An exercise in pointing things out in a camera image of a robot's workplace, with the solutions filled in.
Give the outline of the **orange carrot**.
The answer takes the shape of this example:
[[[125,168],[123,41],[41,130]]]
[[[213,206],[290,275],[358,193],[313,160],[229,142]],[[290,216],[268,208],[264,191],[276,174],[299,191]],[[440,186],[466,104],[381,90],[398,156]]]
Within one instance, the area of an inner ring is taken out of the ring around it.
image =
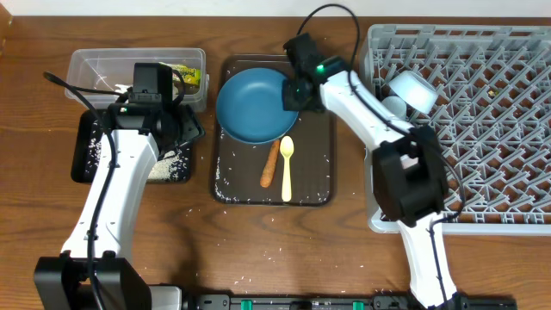
[[[281,144],[280,140],[278,139],[275,140],[269,150],[269,155],[265,163],[265,166],[263,167],[263,172],[260,178],[260,185],[263,188],[268,188],[272,183],[275,170],[276,170],[276,163],[278,159],[280,144]]]

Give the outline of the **yellow plastic spoon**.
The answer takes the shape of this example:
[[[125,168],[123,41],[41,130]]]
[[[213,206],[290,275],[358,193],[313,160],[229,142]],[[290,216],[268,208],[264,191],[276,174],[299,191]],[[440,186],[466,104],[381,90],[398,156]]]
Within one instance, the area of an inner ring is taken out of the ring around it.
[[[283,157],[282,200],[284,202],[289,202],[292,199],[290,159],[294,154],[294,142],[290,136],[284,136],[282,138],[280,153]]]

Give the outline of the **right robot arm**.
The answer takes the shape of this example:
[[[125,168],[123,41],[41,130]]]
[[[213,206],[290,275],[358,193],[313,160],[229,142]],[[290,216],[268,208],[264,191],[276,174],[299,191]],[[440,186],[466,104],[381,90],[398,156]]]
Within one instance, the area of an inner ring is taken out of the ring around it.
[[[449,273],[441,225],[447,175],[435,131],[414,127],[390,112],[347,62],[326,57],[309,34],[283,46],[294,76],[283,85],[286,110],[331,111],[368,151],[371,191],[386,217],[399,226],[411,274],[410,291],[426,309],[449,306],[457,292]]]

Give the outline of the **white rice pile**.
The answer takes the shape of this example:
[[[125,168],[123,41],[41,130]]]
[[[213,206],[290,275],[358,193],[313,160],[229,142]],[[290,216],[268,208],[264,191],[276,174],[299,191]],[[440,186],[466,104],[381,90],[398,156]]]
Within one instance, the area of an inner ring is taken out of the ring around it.
[[[90,183],[99,164],[101,155],[102,132],[92,129],[84,160],[82,176],[85,183]],[[168,152],[152,168],[148,181],[150,183],[185,183],[190,176],[189,161],[191,147]]]

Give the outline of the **black rectangular tray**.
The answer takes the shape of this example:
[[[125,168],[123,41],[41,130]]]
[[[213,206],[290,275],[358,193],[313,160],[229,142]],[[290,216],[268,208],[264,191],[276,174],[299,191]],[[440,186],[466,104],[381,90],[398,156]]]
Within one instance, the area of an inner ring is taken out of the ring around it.
[[[77,133],[77,142],[75,146],[75,152],[73,155],[73,161],[72,161],[72,167],[71,167],[71,178],[76,183],[85,183],[82,176],[82,172],[84,167],[84,160],[86,158],[87,146],[88,146],[92,129],[99,129],[102,132],[101,128],[97,123],[96,117],[90,111],[86,111],[80,117],[78,133]],[[189,178],[191,178],[191,172],[192,172],[192,164],[191,164],[192,149],[193,149],[193,145],[191,146],[191,157],[189,161],[189,168],[190,168]]]

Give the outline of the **grey dishwasher rack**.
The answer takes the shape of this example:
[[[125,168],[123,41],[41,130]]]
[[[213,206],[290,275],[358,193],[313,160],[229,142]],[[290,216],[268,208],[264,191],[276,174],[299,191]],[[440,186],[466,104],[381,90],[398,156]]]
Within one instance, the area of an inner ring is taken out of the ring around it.
[[[378,24],[361,57],[379,98],[405,71],[436,90],[428,114],[406,118],[435,129],[456,169],[445,233],[549,235],[549,27]]]

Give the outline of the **dark blue plate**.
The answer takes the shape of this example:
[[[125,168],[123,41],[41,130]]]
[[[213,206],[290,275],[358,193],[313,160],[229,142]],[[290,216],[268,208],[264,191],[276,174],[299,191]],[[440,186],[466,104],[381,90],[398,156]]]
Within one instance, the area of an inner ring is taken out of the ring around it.
[[[216,101],[220,127],[235,140],[264,144],[281,138],[298,119],[283,108],[287,77],[269,68],[250,68],[227,80]]]

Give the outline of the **dark brown serving tray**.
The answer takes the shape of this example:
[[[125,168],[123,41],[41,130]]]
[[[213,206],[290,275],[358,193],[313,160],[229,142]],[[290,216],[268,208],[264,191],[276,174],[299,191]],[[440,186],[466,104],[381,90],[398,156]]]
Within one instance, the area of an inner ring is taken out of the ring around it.
[[[293,69],[282,55],[236,55],[228,58],[221,73],[220,87],[243,71],[262,68],[287,78]],[[247,144],[234,139],[215,122],[214,159],[210,189],[218,202],[282,206],[283,158],[278,156],[269,187],[261,186],[263,168],[269,158],[270,143]],[[292,197],[289,206],[319,207],[335,192],[335,126],[327,113],[301,112],[287,135],[294,142],[290,160]]]

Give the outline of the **yellow snack wrapper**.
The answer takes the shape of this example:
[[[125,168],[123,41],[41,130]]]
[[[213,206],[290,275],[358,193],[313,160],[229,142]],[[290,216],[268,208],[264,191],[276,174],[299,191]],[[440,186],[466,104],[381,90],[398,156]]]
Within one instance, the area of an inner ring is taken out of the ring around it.
[[[187,67],[186,65],[168,64],[168,66],[175,71],[178,71],[183,78],[183,82],[186,85],[192,85],[199,87],[201,84],[201,70]]]

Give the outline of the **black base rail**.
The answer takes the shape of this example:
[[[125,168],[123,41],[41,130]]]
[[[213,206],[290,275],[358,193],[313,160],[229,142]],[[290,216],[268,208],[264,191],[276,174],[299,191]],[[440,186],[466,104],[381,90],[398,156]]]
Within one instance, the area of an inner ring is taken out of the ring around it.
[[[369,297],[192,295],[176,286],[150,287],[154,309],[174,310],[410,310],[423,306],[410,293]]]

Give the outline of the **clear plastic bin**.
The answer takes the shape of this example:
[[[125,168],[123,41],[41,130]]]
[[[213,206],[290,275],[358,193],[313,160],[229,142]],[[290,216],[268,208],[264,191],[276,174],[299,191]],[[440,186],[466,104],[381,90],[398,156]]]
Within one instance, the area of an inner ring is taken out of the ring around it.
[[[206,54],[200,48],[144,47],[79,49],[71,56],[66,82],[73,86],[99,90],[98,94],[83,93],[96,108],[106,109],[117,99],[112,93],[117,84],[132,85],[136,63],[166,63],[186,65],[201,70],[199,87],[185,85],[183,103],[196,113],[207,107],[209,77]]]

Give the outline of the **white tissue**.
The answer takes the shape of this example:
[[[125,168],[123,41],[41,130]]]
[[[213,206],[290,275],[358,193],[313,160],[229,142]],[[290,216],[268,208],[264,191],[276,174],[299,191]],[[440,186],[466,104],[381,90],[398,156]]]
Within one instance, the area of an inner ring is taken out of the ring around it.
[[[120,96],[128,96],[130,93],[133,92],[133,86],[125,85],[125,84],[117,84],[115,86],[115,92]]]

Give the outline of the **light blue bowl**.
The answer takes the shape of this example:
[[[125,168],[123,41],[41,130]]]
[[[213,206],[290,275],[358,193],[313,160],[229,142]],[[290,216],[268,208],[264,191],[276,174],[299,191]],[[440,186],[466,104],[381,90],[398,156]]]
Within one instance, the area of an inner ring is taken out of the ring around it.
[[[438,94],[425,79],[412,71],[403,71],[388,83],[391,91],[417,111],[428,114]]]

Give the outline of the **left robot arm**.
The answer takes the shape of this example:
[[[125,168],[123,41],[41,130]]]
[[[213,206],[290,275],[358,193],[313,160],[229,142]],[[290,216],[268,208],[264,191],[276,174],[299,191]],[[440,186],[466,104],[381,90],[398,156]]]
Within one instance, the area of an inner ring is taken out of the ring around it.
[[[173,103],[90,107],[102,152],[83,212],[57,257],[40,257],[34,284],[46,309],[180,309],[183,291],[149,285],[131,265],[145,184],[158,158],[204,130],[192,108]]]

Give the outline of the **light blue cup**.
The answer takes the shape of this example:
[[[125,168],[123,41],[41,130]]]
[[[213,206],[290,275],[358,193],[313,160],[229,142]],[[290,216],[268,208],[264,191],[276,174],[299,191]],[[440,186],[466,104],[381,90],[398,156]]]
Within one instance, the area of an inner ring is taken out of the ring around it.
[[[388,96],[381,104],[393,115],[400,118],[402,121],[406,119],[407,104],[398,96]]]

